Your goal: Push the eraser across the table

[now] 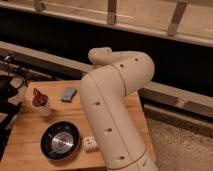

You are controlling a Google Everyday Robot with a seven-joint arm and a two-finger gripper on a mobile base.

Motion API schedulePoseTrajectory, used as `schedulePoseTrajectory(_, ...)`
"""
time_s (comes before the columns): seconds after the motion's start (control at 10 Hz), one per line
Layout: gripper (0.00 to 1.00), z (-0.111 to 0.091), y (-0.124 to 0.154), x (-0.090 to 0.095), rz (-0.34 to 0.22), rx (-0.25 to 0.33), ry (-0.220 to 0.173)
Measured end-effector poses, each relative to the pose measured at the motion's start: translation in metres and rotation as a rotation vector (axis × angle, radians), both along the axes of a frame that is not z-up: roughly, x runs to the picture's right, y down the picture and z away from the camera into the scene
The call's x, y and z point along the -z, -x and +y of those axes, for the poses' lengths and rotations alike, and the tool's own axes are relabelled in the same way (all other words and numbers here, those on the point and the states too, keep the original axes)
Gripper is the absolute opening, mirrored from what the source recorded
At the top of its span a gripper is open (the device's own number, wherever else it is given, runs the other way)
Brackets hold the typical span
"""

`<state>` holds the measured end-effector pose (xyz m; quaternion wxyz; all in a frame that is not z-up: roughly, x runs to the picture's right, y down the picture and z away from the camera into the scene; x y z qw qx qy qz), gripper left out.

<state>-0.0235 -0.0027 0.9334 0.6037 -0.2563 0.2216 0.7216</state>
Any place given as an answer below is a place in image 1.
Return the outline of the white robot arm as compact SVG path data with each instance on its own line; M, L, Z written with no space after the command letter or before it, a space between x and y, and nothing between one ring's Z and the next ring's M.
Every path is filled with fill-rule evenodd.
M108 171L158 171L123 98L151 81L154 62L138 51L109 47L88 53L94 69L80 82L82 108Z

